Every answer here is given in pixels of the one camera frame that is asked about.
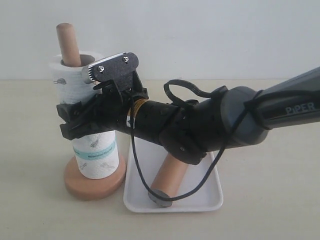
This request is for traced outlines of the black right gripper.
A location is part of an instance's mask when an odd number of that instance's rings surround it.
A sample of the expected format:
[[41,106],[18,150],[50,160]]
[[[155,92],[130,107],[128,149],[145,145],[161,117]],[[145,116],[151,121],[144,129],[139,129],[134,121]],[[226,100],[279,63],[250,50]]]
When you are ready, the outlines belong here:
[[142,88],[120,88],[113,82],[103,82],[92,88],[97,91],[86,103],[60,103],[57,113],[64,123],[60,131],[65,139],[80,139],[84,136],[123,130],[126,115],[132,100],[147,99],[148,91]]

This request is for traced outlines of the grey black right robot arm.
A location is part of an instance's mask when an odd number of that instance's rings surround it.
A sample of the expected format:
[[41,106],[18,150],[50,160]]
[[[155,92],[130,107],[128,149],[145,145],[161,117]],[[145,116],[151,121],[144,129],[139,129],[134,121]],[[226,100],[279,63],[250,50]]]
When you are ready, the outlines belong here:
[[320,120],[318,68],[261,91],[222,86],[205,92],[173,79],[164,85],[170,103],[150,100],[136,71],[101,82],[93,90],[86,103],[57,106],[64,138],[116,130],[162,146],[191,165],[220,148],[257,145],[274,128]]

